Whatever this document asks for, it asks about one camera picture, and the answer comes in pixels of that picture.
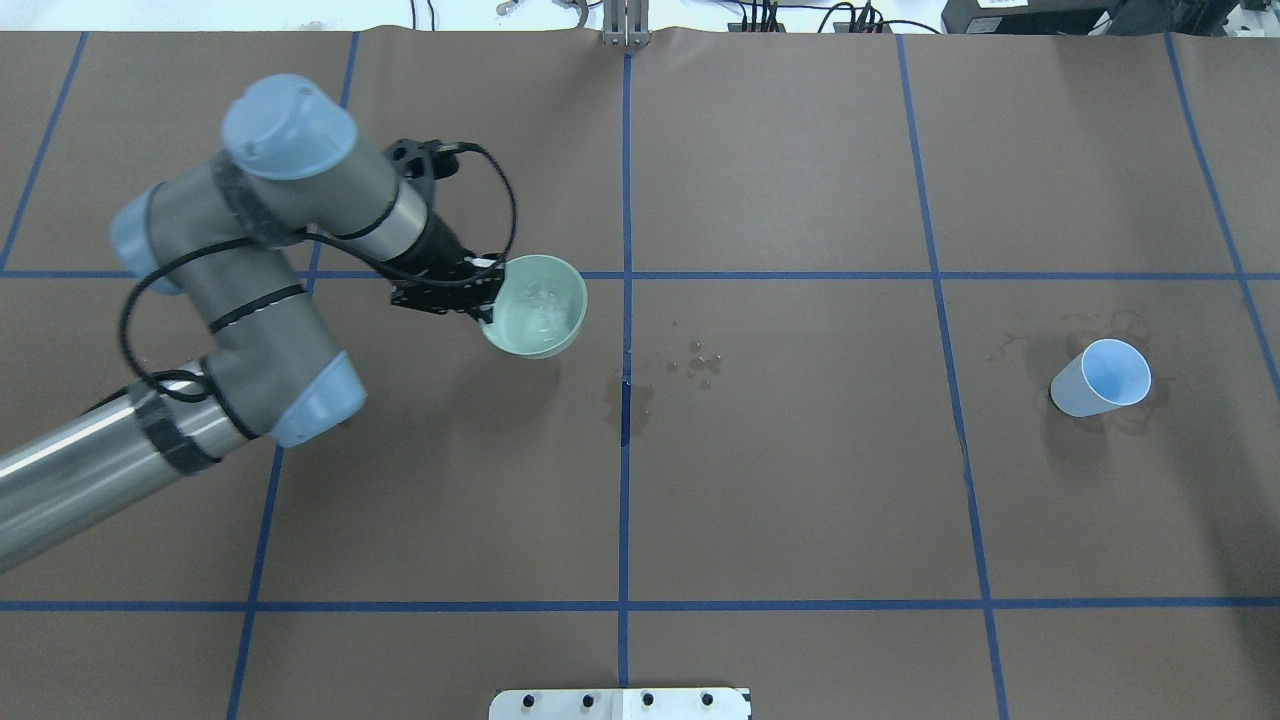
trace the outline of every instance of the light green bowl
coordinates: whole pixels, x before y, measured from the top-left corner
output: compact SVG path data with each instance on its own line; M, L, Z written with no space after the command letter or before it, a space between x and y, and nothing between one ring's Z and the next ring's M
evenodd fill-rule
M572 345L586 318L586 283L559 258L525 255L507 261L507 279L493 306L493 323L480 324L499 350L541 360Z

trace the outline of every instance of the blue joint cap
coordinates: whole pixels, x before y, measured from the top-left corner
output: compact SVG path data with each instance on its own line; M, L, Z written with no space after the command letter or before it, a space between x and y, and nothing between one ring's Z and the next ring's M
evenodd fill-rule
M339 352L280 415L271 437L284 447L302 445L355 415L365 397L351 359Z
M302 76L255 82L223 118L223 146L232 161L274 181L310 178L333 168L358 136L356 120Z
M111 247L124 269L140 281L160 268L156 254L151 249L151 232L147 228L147 215L151 209L151 196L159 184L134 197L115 214L111 220ZM151 283L151 290L164 295L182 295L182 288L169 278Z

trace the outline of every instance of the white label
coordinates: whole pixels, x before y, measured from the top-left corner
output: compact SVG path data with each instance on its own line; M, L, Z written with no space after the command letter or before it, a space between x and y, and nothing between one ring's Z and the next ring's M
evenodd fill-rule
M966 27L965 35L978 35L982 32L996 32L1000 27L1000 20L1004 18L974 18L969 20L969 27Z
M750 720L745 688L506 691L489 720Z

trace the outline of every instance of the blue tape line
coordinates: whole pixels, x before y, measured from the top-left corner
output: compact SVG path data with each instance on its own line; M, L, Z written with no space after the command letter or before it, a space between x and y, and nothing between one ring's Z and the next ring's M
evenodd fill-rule
M657 270L632 273L637 281L927 281L925 272L868 270Z
M262 587L262 566L266 564L266 544L271 537L271 516L275 512L275 493L280 486L280 469L284 466L284 448L275 446L271 457L271 477L266 484L266 501L262 503L262 521L257 529L257 547L253 551L253 573L248 582L248 607L244 610L244 625L241 628L239 651L236 653L236 673L232 675L232 694L227 701L227 719L234 720L239 712L241 691L244 687L244 671L248 669L248 650L253 639L253 616L256 615L257 594Z
M244 602L166 600L6 600L0 612L244 612Z
M119 279L133 278L128 270L4 270L0 278L23 279Z
M1123 610L1156 607L1280 607L1280 597L1050 597L992 600L996 610Z
M1199 141L1199 132L1196 129L1196 118L1192 117L1192 104L1187 97L1187 86L1183 85L1183 70L1178 65L1178 50L1174 49L1172 33L1165 33L1165 51L1169 53L1169 67L1174 72L1174 85L1178 87L1178 100L1183 104L1183 118L1187 120L1187 132L1192 137L1192 147L1196 149L1196 160L1201 165L1201 174L1204 176L1204 186L1208 188L1208 197L1213 202L1213 213L1217 215L1217 225L1222 231L1222 241L1226 242L1226 252L1231 256L1231 266L1235 268L1235 277L1240 282L1240 295L1244 297L1244 306L1249 311L1249 322L1253 323L1253 333L1258 338L1258 347L1262 348L1262 360L1267 365L1271 375L1271 389L1280 397L1280 372L1276 372L1276 361L1271 355L1271 343L1267 342L1267 333L1262 328L1262 318L1253 304L1253 292L1249 290L1249 281L1244 275L1244 264L1240 261L1240 252L1235 247L1235 238L1231 236L1231 227L1226 222L1226 211L1222 209L1222 200L1217 195L1217 183L1213 182L1213 173L1208 169L1208 159L1204 156L1204 147Z
M244 612L248 602L152 600L10 600L0 612ZM535 612L882 612L882 611L1037 611L1280 607L1280 597L1033 597L938 600L612 600L548 601L276 601L257 602L261 612L535 614Z
M244 669L248 667L248 643L253 638L253 607L244 611L244 623L241 625L239 650L236 651L236 674L232 675L232 694L227 701L227 720L236 720L239 715L241 691L244 687Z
M622 56L622 404L618 460L618 687L630 682L625 603L631 597L631 54Z
M978 598L955 600L637 600L631 612L854 612L883 610L982 610Z
M342 99L338 105L347 108L351 99L351 79L356 73L356 55L360 50L360 32L351 33L351 42L347 46L347 69L342 79ZM320 266L320 251L323 245L316 242L311 249L311 260L307 265L306 291L315 291L317 270ZM257 548L253 552L253 573L250 577L248 607L244 610L244 624L241 628L239 651L236 653L236 671L232 675L230 698L227 701L227 720L236 720L239 714L241 692L244 688L244 673L248 669L248 651L253 642L253 620L257 614L257 597L262 587L262 566L266 564L266 546L271 538L271 519L275 515L275 496L280 487L280 469L284 465L284 448L275 446L275 455L271 457L271 477L266 486L266 501L262 505L262 523L257 530Z
M356 53L360 50L360 31L351 33L351 44L347 46L347 72L342 77L342 97L338 105L346 110L347 101L351 100L351 78L356 74Z
M612 600L548 601L365 601L365 602L259 602L259 612L410 612L410 614L492 614L492 612L617 612Z
M623 281L621 270L582 270L579 273L588 281ZM1140 282L1236 282L1236 273L1075 273L1075 272L966 272L942 270L945 281L1140 281ZM116 279L132 278L127 270L0 270L0 278L28 279ZM632 281L931 281L931 272L913 270L850 270L850 272L808 272L808 270L657 270L634 272ZM375 270L302 270L300 279L381 279ZM1244 273L1248 281L1275 282L1280 273Z
M945 281L1234 281L1233 273L1033 273L1033 272L957 272L940 273Z
M965 493L969 501L969 532L973 537L974 562L978 568L978 588L984 601L991 601L991 580L987 575L987 553L982 542L982 521L978 516L978 493L973 484L973 464L969 459L969 438L964 428L964 409L960 405L960 383L956 378L955 355L951 348L951 327L947 322L947 304L942 293L942 272L938 264L938 250L933 237L933 217L929 213L929 192L924 182L924 160L920 155L920 136L915 123L915 102L911 100L911 77L906 64L906 47L902 36L895 36L897 44L897 64L902 76L902 102L906 108L906 126L911 138L911 161L915 165L915 187L920 197L920 219L924 224L924 243L929 254L929 270L933 273L933 304L938 313L938 331L942 337L942 359L947 369L947 386L951 391L951 416L960 441L960 456L964 461ZM988 607L987 652L991 656L991 676L996 692L996 710L1001 720L1009 720L1009 701L1005 696L1005 676L1000 661L1000 641L996 637L995 615Z
M338 100L338 106L343 110L347 109L347 101L351 99L351 78L356 74L356 53L360 50L360 32L351 33L351 44L347 46L347 72L342 77L342 99ZM320 252L324 250L324 245L319 242L311 243L311 261L307 264L306 274L306 290L307 293L315 292L316 279L319 279L320 269Z
M49 124L45 126L45 136L40 138L40 147L36 150L36 159L31 163L31 172L27 173L27 184L22 187L18 197L18 206L13 211L13 222L9 223L9 234L4 238L4 247L0 249L0 270L9 263L9 254L13 252L13 243L18 240L18 228L22 227L22 217L27 213L27 202L31 192L36 188L36 178L40 177L40 168L45 164L45 154L49 152L49 143L54 138L54 129L58 127L58 118L63 114L63 105L67 104L67 95L72 90L72 79L76 78L76 69L84 55L84 45L88 42L88 33L82 32L76 44L76 53L72 54L72 64L63 77L63 87L58 91L58 101L54 102L54 111L49 115Z

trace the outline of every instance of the water in bowl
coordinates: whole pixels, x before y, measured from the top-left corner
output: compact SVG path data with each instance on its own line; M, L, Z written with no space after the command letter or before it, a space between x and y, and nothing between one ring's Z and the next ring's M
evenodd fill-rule
M536 281L520 290L507 307L503 322L511 345L524 348L549 347L573 329L570 318L572 300Z

